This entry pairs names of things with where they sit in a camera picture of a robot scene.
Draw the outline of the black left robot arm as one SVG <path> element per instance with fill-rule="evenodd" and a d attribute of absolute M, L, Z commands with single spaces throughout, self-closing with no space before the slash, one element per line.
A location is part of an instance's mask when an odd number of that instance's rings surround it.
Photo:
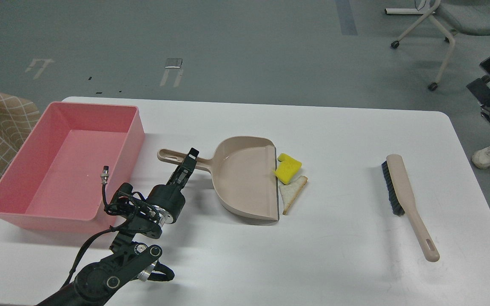
<path fill-rule="evenodd" d="M 109 166 L 101 172 L 103 209 L 107 215 L 121 216 L 124 221 L 94 234 L 80 247 L 68 277 L 62 287 L 40 302 L 41 306 L 103 306 L 117 290 L 133 280 L 171 281 L 173 271 L 160 263 L 162 248 L 137 242 L 138 234 L 158 239 L 165 224 L 173 224 L 185 205 L 182 189 L 192 175 L 199 152 L 191 148 L 177 163 L 177 168 L 166 184 L 152 188 L 148 196 L 134 191 L 129 183 L 123 183 L 111 200 L 107 199 L 106 186 Z M 77 267 L 92 243 L 104 234 L 115 233 L 110 245 L 111 255 Z"/>

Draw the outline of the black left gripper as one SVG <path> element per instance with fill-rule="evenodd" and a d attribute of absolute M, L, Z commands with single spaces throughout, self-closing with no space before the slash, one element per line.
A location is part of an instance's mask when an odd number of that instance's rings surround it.
<path fill-rule="evenodd" d="M 168 213 L 168 224 L 177 221 L 185 205 L 185 197 L 181 190 L 187 184 L 197 164 L 199 151 L 191 148 L 183 161 L 170 176 L 166 185 L 158 184 L 147 196 L 147 203 L 159 207 Z"/>

